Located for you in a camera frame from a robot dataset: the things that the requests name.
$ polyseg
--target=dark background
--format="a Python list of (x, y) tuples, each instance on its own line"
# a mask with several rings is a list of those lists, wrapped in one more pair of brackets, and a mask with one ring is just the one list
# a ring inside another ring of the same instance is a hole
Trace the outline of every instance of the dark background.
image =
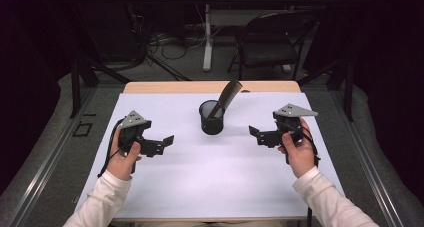
[[(369, 97), (379, 144), (405, 185), (424, 203), (424, 7), (421, 0), (376, 2), (329, 7), (304, 68), (314, 71), (344, 56), (352, 45), (360, 47), (352, 56), (354, 82)], [(154, 28), (184, 36), (184, 22), (197, 20), (197, 13), (187, 6), (171, 7), (161, 4), (143, 11)], [(96, 11), (107, 12), (108, 19), (93, 22)], [(105, 25), (110, 20), (116, 24)], [(120, 4), (83, 4), (75, 12), (45, 0), (0, 0), (0, 21), (3, 192), (52, 115), (60, 95), (57, 81), (70, 72), (75, 48), (100, 61), (142, 60), (143, 53), (131, 34), (126, 6)], [(102, 38), (110, 33), (114, 38)]]

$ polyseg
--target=person's left hand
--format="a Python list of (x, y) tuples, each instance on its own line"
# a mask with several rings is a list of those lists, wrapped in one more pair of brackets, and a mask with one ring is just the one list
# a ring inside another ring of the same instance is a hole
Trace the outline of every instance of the person's left hand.
[[(119, 138), (120, 132), (121, 132), (121, 129), (119, 128), (117, 128), (115, 131), (115, 135), (113, 136), (112, 146), (109, 153), (110, 156), (119, 150), (118, 138)], [(127, 156), (124, 156), (124, 153), (120, 151), (109, 160), (107, 170), (113, 176), (115, 176), (116, 178), (120, 180), (124, 180), (124, 181), (129, 180), (131, 178), (130, 175), (131, 175), (131, 170), (132, 170), (132, 166), (134, 162), (141, 159), (141, 157), (139, 156), (140, 150), (141, 150), (140, 144), (137, 142), (134, 142)]]

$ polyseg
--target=chair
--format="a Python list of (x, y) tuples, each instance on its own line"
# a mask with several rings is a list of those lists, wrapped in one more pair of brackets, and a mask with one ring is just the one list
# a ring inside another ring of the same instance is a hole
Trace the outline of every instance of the chair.
[(254, 18), (236, 33), (237, 52), (227, 71), (231, 71), (239, 55), (239, 80), (243, 68), (277, 65), (295, 65), (295, 80), (304, 37), (317, 23), (309, 12), (271, 13)]

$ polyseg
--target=black cup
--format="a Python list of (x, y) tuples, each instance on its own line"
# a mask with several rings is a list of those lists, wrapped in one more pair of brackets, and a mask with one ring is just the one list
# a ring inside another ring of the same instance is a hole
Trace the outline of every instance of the black cup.
[(203, 102), (199, 107), (202, 130), (208, 135), (219, 134), (224, 128), (225, 110), (223, 108), (220, 108), (218, 112), (216, 112), (215, 117), (208, 118), (217, 102), (216, 100), (208, 100)]

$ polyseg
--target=hand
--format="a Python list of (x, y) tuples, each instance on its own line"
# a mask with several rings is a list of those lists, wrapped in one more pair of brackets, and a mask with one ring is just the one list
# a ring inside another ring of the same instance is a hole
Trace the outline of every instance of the hand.
[[(109, 155), (112, 156), (116, 151), (119, 151), (118, 146), (118, 138), (119, 133), (121, 132), (121, 129), (117, 128), (115, 131), (115, 135), (113, 136), (112, 140), (112, 146), (110, 148)], [(135, 161), (138, 161), (141, 159), (140, 156), (140, 149), (141, 146), (139, 143), (134, 142), (134, 144), (131, 147), (130, 152), (127, 156), (124, 156), (124, 153), (120, 151), (119, 153), (115, 154), (110, 160), (109, 164), (107, 166), (107, 170), (116, 178), (120, 180), (129, 180), (131, 177), (131, 170), (132, 166)]]
[[(306, 124), (305, 120), (300, 118), (300, 124), (304, 128), (303, 133), (311, 138), (309, 126)], [(289, 163), (297, 178), (300, 178), (315, 166), (313, 148), (306, 138), (302, 138), (302, 141), (294, 144), (291, 135), (289, 133), (284, 133), (282, 141), (285, 148), (280, 146), (278, 150), (283, 154), (285, 154), (286, 151), (289, 153)]]

